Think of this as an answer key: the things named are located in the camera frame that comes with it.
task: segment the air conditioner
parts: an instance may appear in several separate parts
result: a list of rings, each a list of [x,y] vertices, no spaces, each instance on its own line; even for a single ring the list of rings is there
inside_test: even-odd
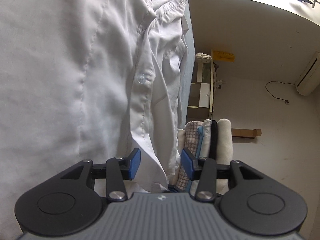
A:
[[[320,84],[320,53],[316,52],[296,81],[299,94],[308,96]]]

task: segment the light blue cloth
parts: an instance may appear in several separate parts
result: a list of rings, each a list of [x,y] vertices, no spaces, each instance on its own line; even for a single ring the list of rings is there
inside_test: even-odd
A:
[[[200,135],[200,137],[199,137],[199,144],[198,144],[198,148],[197,148],[197,152],[196,152],[196,158],[199,158],[199,156],[200,156],[201,145],[202,145],[202,141],[203,141],[203,126],[198,127],[198,134]]]
[[[197,148],[197,151],[196,151],[196,158],[199,158],[200,151],[201,151],[201,145],[202,145],[202,141],[203,141],[203,126],[199,126],[198,127],[198,134],[200,135],[200,137],[199,137],[198,148]],[[186,192],[190,191],[191,184],[192,184],[192,181],[189,180],[188,185],[186,187]]]
[[[181,100],[181,109],[182,109],[181,119],[182,120],[180,122],[178,121],[178,126],[179,126],[178,128],[181,128],[181,129],[183,129],[186,124],[191,77],[193,72],[193,66],[195,63],[195,45],[193,41],[192,24],[191,24],[190,9],[189,9],[188,1],[186,2],[184,16],[188,23],[189,30],[184,36],[186,45],[188,47],[187,62],[180,74],[181,81],[180,81],[179,97]]]

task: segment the white fabric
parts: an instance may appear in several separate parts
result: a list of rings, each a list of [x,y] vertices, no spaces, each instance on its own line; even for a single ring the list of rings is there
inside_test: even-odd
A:
[[[178,178],[179,178],[179,171],[181,168],[181,151],[184,148],[185,140],[186,140],[186,131],[183,129],[178,129],[178,134],[177,134],[177,139],[178,139],[178,154],[176,158],[176,169],[173,178],[170,180],[170,184],[176,185]]]
[[[190,187],[190,190],[189,190],[189,193],[190,193],[191,196],[195,195],[198,185],[199,185],[199,180],[194,180],[191,183],[191,187]]]
[[[209,156],[211,140],[211,122],[212,121],[210,119],[206,119],[203,121],[203,139],[199,157]]]
[[[228,119],[217,121],[218,141],[217,141],[217,164],[229,165],[233,158],[233,145],[231,122]],[[217,180],[217,192],[223,194],[228,189],[227,179]]]
[[[23,192],[81,159],[140,147],[135,181],[166,187],[186,1],[0,0],[0,239],[20,234]]]

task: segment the shirt button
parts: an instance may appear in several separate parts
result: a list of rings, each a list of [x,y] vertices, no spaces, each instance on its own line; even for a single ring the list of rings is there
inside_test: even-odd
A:
[[[146,76],[144,74],[141,74],[141,75],[137,76],[137,81],[140,84],[144,84],[146,82]]]

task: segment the ridged surface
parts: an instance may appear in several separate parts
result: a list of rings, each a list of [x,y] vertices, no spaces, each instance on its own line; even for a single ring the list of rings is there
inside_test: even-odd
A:
[[[20,240],[47,237],[23,235]],[[112,203],[84,231],[60,240],[302,240],[298,234],[265,238],[246,235],[228,225],[214,206],[192,200],[188,193],[136,193],[124,203]]]

